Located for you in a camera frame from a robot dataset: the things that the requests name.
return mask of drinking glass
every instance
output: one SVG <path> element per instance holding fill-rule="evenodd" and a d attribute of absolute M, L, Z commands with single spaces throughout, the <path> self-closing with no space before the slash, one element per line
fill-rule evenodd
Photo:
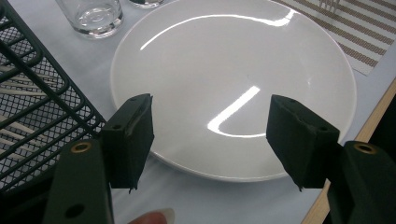
<path fill-rule="evenodd" d="M 149 8 L 159 6 L 163 0 L 129 0 L 137 7 Z"/>
<path fill-rule="evenodd" d="M 122 25 L 119 0 L 56 0 L 73 29 L 90 38 L 114 35 Z"/>

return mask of white table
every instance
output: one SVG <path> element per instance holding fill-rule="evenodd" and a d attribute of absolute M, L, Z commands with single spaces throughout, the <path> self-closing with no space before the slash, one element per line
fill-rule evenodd
<path fill-rule="evenodd" d="M 66 73 L 99 112 L 115 112 L 109 76 L 115 50 L 126 32 L 150 10 L 120 0 L 124 24 L 114 36 L 87 40 L 70 27 L 55 1 L 9 0 Z M 396 43 L 370 76 L 355 71 L 358 107 L 346 140 L 352 140 L 396 77 Z M 299 223 L 319 189 L 300 192 L 291 178 L 261 183 L 226 183 L 189 175 L 148 158 L 137 191 L 112 190 L 116 223 L 127 223 L 150 210 L 172 207 L 176 223 Z"/>

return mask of dish rack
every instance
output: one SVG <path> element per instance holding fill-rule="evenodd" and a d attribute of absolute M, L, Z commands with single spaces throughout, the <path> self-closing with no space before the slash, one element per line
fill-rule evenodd
<path fill-rule="evenodd" d="M 7 1 L 0 2 L 0 192 L 53 166 L 105 120 Z"/>

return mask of striped placemat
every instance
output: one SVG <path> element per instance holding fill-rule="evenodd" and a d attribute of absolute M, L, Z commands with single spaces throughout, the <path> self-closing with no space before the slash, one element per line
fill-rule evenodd
<path fill-rule="evenodd" d="M 305 14 L 339 44 L 352 68 L 369 75 L 396 38 L 396 0 L 341 0 L 334 13 L 319 0 L 273 0 Z"/>

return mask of brass screw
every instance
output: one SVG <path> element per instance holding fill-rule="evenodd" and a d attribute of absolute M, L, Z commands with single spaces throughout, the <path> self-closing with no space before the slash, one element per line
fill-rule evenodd
<path fill-rule="evenodd" d="M 89 149 L 91 149 L 92 144 L 90 142 L 82 142 L 82 143 L 78 143 L 72 146 L 71 151 L 73 153 L 82 153 L 85 152 Z"/>
<path fill-rule="evenodd" d="M 370 145 L 363 144 L 363 143 L 356 143 L 354 145 L 354 148 L 357 149 L 360 152 L 363 152 L 363 153 L 366 153 L 366 154 L 371 154 L 371 155 L 374 155 L 377 152 L 375 147 L 372 147 Z"/>

